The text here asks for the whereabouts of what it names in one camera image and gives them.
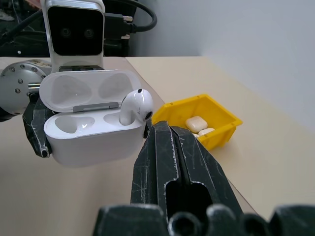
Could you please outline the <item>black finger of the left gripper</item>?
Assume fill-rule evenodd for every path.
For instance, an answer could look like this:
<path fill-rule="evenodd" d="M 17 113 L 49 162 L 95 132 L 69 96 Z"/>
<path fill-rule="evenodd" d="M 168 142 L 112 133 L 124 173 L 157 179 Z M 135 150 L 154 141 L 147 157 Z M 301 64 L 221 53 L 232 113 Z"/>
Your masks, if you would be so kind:
<path fill-rule="evenodd" d="M 43 104 L 38 92 L 30 93 L 29 99 L 30 102 L 22 115 L 25 133 L 35 154 L 48 158 L 52 149 L 44 132 L 44 124 L 54 112 Z"/>
<path fill-rule="evenodd" d="M 143 138 L 147 138 L 148 137 L 152 127 L 153 127 L 152 119 L 147 120 L 146 124 L 145 124 L 144 133 L 143 133 Z"/>

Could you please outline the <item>white earbud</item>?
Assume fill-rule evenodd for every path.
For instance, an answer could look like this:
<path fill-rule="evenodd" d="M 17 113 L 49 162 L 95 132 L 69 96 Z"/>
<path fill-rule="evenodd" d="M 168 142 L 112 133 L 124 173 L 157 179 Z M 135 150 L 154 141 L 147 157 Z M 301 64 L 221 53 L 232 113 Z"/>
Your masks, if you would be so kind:
<path fill-rule="evenodd" d="M 153 115 L 154 102 L 151 94 L 145 89 L 130 92 L 121 103 L 120 123 L 130 125 L 133 118 L 146 122 Z"/>

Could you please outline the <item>yellow plastic bin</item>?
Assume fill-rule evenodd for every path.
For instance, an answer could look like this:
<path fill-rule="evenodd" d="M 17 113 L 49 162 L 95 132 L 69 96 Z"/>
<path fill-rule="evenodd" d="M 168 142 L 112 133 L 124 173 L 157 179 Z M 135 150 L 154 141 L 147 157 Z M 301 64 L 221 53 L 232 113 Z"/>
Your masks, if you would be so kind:
<path fill-rule="evenodd" d="M 188 129 L 188 122 L 194 118 L 202 118 L 212 131 L 199 135 L 198 139 L 207 150 L 222 147 L 235 132 L 237 126 L 243 122 L 206 94 L 167 103 L 153 116 L 152 124 L 167 121 L 170 126 Z"/>

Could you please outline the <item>closed cream earbud case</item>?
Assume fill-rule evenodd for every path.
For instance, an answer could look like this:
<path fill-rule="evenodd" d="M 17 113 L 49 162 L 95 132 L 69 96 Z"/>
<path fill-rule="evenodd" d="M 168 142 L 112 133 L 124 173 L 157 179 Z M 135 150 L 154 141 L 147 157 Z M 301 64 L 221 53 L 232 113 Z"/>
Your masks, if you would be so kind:
<path fill-rule="evenodd" d="M 198 132 L 198 135 L 199 135 L 199 136 L 203 136 L 203 135 L 208 134 L 208 133 L 210 133 L 210 132 L 212 132 L 212 131 L 214 131 L 214 130 L 215 130 L 214 128 L 209 127 L 209 128 L 200 130 L 200 131 Z"/>
<path fill-rule="evenodd" d="M 185 122 L 185 125 L 193 133 L 198 133 L 199 131 L 208 127 L 207 122 L 200 116 L 188 118 Z"/>

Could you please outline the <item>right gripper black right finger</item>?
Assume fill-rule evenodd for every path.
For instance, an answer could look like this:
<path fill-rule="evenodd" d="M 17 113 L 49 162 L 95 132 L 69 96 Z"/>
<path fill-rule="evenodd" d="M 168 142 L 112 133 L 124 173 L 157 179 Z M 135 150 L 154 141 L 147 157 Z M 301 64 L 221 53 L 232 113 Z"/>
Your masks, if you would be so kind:
<path fill-rule="evenodd" d="M 213 204 L 223 204 L 231 210 L 241 210 L 216 159 L 190 131 L 177 126 L 172 126 L 171 129 L 179 139 L 181 155 L 189 177 L 192 203 L 203 209 Z"/>

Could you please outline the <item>white earbud case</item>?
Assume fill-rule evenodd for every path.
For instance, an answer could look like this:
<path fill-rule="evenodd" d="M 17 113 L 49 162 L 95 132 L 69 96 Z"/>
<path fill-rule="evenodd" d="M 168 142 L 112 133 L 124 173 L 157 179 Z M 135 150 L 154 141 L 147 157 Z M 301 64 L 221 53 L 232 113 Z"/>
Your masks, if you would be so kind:
<path fill-rule="evenodd" d="M 55 114 L 44 123 L 53 158 L 68 167 L 85 167 L 129 157 L 142 145 L 145 123 L 120 123 L 125 96 L 140 90 L 128 70 L 55 72 L 40 84 L 43 104 Z"/>

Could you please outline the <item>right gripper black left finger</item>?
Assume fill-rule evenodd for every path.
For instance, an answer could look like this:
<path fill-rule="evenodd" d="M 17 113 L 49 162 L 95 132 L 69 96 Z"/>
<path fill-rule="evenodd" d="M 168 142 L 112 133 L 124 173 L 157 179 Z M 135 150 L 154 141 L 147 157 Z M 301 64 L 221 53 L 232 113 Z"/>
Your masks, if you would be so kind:
<path fill-rule="evenodd" d="M 151 127 L 133 167 L 132 204 L 155 204 L 166 209 L 166 186 L 179 177 L 170 126 L 160 121 Z"/>

